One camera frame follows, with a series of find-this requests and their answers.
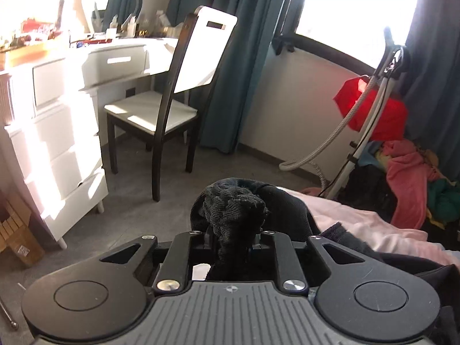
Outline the metal pole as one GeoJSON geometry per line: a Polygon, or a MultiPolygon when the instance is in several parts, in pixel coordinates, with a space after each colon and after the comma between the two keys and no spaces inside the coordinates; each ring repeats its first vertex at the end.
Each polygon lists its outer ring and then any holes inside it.
{"type": "Polygon", "coordinates": [[[13,318],[12,314],[10,313],[9,309],[7,308],[5,302],[0,298],[0,308],[1,313],[4,314],[6,322],[9,323],[9,326],[13,331],[17,331],[19,329],[18,322],[13,318]]]}

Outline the pink garment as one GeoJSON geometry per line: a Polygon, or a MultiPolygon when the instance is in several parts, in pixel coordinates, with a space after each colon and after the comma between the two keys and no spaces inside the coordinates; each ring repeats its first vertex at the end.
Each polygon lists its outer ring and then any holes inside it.
{"type": "Polygon", "coordinates": [[[387,141],[381,151],[389,157],[386,179],[397,199],[391,224],[420,229],[426,219],[427,185],[440,179],[440,173],[408,140],[387,141]]]}

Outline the white dresser desk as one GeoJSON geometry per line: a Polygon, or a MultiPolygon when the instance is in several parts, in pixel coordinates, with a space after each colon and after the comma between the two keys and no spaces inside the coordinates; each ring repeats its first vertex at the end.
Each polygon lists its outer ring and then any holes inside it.
{"type": "Polygon", "coordinates": [[[108,195],[99,90],[167,71],[176,45],[171,38],[116,39],[2,66],[1,149],[12,180],[61,248],[108,195]]]}

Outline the pastel bed sheet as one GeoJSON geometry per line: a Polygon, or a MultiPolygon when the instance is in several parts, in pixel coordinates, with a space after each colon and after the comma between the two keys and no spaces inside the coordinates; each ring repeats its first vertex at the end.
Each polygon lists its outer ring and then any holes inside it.
{"type": "Polygon", "coordinates": [[[444,266],[459,266],[459,253],[429,242],[425,231],[400,229],[385,222],[375,212],[357,210],[333,200],[305,195],[291,189],[283,190],[304,202],[320,231],[340,223],[349,233],[367,242],[375,252],[416,256],[444,266]]]}

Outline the black pants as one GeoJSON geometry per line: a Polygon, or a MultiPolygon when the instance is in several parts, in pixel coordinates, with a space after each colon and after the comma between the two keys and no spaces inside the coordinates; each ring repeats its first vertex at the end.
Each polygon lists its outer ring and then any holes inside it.
{"type": "Polygon", "coordinates": [[[261,231],[281,232],[294,242],[319,235],[428,282],[441,303],[439,318],[429,338],[435,344],[459,343],[459,266],[375,252],[340,223],[320,231],[304,202],[283,189],[260,181],[226,178],[207,186],[200,194],[191,209],[191,228],[213,234],[218,250],[217,261],[210,267],[207,279],[249,278],[254,270],[249,263],[250,243],[261,231]]]}

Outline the blue-grey right curtain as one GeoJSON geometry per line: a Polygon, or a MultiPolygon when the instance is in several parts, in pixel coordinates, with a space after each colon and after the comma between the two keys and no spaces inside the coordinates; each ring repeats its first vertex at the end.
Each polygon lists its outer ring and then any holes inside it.
{"type": "Polygon", "coordinates": [[[437,154],[459,178],[459,0],[418,0],[406,46],[411,65],[401,85],[409,110],[405,135],[437,154]]]}

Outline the teal left curtain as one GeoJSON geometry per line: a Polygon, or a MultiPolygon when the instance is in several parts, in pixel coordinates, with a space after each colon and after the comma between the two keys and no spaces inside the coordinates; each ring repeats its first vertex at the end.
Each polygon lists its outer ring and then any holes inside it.
{"type": "Polygon", "coordinates": [[[238,145],[285,0],[170,0],[174,25],[200,5],[237,17],[200,132],[202,146],[231,154],[238,145]]]}

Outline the green garment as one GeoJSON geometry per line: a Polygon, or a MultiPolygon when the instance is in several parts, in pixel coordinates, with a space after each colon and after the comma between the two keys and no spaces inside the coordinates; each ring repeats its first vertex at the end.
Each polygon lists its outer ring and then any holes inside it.
{"type": "Polygon", "coordinates": [[[443,224],[459,220],[459,183],[447,179],[432,181],[427,186],[427,207],[435,221],[443,224]]]}

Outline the cardboard box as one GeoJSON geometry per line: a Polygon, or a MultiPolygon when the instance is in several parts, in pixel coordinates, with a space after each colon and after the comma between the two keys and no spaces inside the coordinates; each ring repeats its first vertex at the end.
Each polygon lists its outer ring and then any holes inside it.
{"type": "Polygon", "coordinates": [[[26,267],[37,264],[45,255],[30,230],[34,214],[23,198],[11,191],[1,192],[1,252],[10,250],[26,267]]]}

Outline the dark chair white back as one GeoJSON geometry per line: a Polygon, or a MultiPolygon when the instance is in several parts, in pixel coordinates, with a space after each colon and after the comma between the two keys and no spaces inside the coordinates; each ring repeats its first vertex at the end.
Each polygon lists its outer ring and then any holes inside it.
{"type": "Polygon", "coordinates": [[[185,18],[172,53],[162,93],[148,91],[104,106],[110,169],[118,173],[115,129],[144,142],[152,151],[151,194],[161,198],[161,158],[164,143],[190,132],[185,171],[193,171],[198,134],[204,111],[174,99],[177,93],[201,89],[208,101],[221,67],[221,59],[237,24],[237,17],[208,6],[198,7],[185,18]]]}

